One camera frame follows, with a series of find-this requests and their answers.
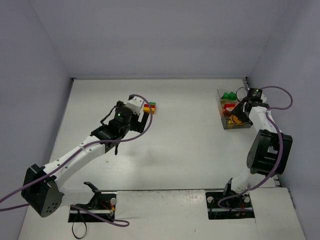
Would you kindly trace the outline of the red yellow lego stack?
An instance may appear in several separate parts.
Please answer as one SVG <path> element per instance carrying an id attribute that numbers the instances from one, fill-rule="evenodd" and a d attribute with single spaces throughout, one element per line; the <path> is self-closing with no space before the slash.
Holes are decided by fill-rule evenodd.
<path id="1" fill-rule="evenodd" d="M 152 113 L 154 114 L 156 111 L 156 105 L 151 105 L 150 107 L 147 104 L 144 104 L 143 106 L 143 112 L 144 113 Z"/>

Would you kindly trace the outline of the green square lego brick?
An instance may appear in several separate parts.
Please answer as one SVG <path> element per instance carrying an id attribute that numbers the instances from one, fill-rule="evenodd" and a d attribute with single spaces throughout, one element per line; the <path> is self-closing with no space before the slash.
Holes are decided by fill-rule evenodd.
<path id="1" fill-rule="evenodd" d="M 229 93 L 228 93 L 228 99 L 229 99 L 230 101 L 236 101 L 238 98 L 237 98 L 237 95 L 236 95 L 235 92 L 229 92 Z"/>

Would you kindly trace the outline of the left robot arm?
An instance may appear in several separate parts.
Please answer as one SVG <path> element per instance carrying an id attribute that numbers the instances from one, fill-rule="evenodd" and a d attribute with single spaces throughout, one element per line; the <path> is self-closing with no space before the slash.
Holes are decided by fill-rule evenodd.
<path id="1" fill-rule="evenodd" d="M 25 173 L 21 196 L 42 217 L 53 214 L 60 206 L 66 205 L 67 180 L 91 161 L 110 150 L 118 152 L 119 144 L 127 142 L 128 132 L 143 135 L 151 126 L 150 103 L 140 96 L 131 96 L 126 103 L 118 101 L 112 108 L 113 119 L 100 126 L 78 146 L 67 154 L 46 165 L 33 164 Z"/>

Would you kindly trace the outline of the green sloped lego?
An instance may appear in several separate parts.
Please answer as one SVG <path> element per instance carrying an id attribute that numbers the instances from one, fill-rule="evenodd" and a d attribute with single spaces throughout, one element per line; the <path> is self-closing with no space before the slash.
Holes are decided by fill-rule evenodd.
<path id="1" fill-rule="evenodd" d="M 221 99 L 229 99 L 229 93 L 228 92 L 224 92 Z"/>

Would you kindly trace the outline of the red round flower lego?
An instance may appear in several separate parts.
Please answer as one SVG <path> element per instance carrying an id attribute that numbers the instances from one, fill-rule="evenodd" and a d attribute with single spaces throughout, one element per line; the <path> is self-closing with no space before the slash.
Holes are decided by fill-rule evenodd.
<path id="1" fill-rule="evenodd" d="M 235 103 L 225 103 L 222 108 L 224 112 L 232 112 L 235 107 Z"/>

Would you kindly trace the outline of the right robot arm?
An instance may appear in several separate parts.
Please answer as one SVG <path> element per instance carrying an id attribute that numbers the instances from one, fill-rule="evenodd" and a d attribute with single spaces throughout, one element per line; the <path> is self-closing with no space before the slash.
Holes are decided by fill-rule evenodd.
<path id="1" fill-rule="evenodd" d="M 239 211 L 239 201 L 247 192 L 285 171 L 293 138 L 279 129 L 272 110 L 262 88 L 249 88 L 246 97 L 232 110 L 239 121 L 254 126 L 256 137 L 246 158 L 246 171 L 227 182 L 223 197 L 217 203 L 220 208 Z"/>

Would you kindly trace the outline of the yellow round printed lego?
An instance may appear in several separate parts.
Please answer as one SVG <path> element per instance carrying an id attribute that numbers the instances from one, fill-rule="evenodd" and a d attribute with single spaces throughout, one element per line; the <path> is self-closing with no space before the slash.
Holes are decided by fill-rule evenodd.
<path id="1" fill-rule="evenodd" d="M 245 122 L 242 122 L 239 120 L 235 115 L 231 115 L 229 119 L 226 121 L 228 125 L 236 125 L 236 126 L 242 126 L 245 125 Z"/>

